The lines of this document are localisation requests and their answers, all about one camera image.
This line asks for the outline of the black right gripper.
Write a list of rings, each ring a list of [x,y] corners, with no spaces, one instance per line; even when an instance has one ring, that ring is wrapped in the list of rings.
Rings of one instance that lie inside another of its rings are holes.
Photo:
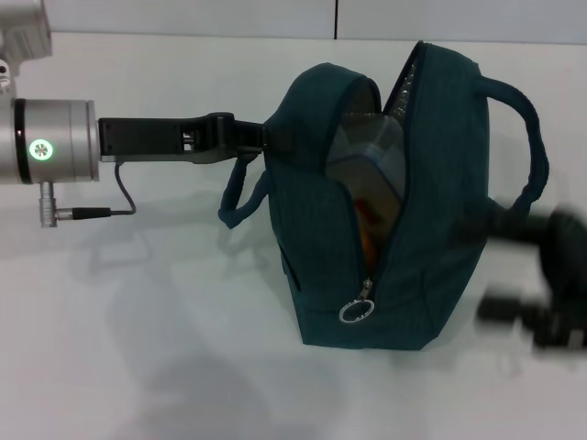
[[[574,213],[556,210],[551,216],[503,208],[494,201],[471,205],[455,221],[452,236],[460,242],[489,238],[517,243],[539,243],[541,268],[553,296],[586,297],[586,224]],[[586,309],[485,295],[476,319],[486,325],[521,328],[533,347],[586,350]]]

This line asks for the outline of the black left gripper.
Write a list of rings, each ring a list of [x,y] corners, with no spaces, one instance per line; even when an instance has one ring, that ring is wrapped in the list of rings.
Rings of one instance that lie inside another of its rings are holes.
[[[112,162],[211,164],[238,154],[294,151],[291,124],[235,120],[229,113],[193,118],[101,118],[101,159]]]

